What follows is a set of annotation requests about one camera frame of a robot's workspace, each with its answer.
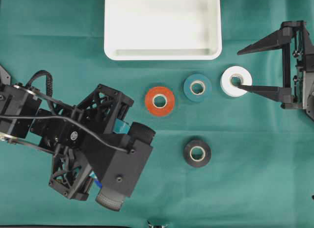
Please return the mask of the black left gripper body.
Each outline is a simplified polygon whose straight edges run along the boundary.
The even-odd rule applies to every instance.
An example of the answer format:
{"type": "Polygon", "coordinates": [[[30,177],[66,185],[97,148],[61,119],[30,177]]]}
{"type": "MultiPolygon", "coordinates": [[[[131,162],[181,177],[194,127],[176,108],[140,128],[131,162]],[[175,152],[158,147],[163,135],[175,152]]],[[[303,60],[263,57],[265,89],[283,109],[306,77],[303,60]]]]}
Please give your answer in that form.
{"type": "Polygon", "coordinates": [[[295,49],[292,53],[296,58],[297,74],[293,78],[293,103],[282,103],[283,109],[314,108],[314,45],[306,29],[305,21],[288,21],[281,24],[281,28],[291,27],[295,49]]]}

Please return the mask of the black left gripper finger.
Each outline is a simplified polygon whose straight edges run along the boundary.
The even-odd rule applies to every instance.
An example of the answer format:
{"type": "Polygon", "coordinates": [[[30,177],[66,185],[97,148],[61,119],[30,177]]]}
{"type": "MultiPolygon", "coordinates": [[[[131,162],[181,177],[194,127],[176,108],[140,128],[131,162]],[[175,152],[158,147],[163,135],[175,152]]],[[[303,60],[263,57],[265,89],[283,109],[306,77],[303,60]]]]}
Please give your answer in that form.
{"type": "Polygon", "coordinates": [[[237,52],[237,55],[283,49],[290,45],[293,29],[284,27],[237,52]]]}
{"type": "Polygon", "coordinates": [[[293,103],[294,100],[291,88],[254,85],[239,85],[238,88],[247,92],[258,94],[276,102],[293,103]]]}

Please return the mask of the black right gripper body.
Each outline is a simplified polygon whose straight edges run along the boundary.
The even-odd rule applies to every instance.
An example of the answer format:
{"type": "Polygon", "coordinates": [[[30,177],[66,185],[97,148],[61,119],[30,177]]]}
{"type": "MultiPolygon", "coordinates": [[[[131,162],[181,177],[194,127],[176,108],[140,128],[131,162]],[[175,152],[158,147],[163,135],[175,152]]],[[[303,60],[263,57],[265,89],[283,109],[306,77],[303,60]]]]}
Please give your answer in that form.
{"type": "Polygon", "coordinates": [[[94,180],[81,144],[87,135],[112,133],[115,121],[122,120],[132,104],[122,92],[102,84],[78,105],[49,103],[51,113],[60,116],[48,121],[48,148],[53,150],[51,188],[68,199],[87,200],[94,180]]]}

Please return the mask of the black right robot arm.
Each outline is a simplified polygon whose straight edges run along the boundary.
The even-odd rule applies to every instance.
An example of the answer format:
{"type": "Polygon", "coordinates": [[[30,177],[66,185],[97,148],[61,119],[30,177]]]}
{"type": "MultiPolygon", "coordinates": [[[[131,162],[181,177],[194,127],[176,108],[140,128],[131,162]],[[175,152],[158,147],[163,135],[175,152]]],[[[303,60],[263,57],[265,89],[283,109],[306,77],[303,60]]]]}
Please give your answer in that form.
{"type": "Polygon", "coordinates": [[[26,144],[29,132],[41,137],[36,149],[52,155],[49,186],[68,199],[85,201],[93,183],[92,167],[82,150],[112,134],[133,100],[124,93],[99,84],[78,105],[52,97],[53,78],[46,70],[26,83],[0,85],[0,138],[26,144]]]}

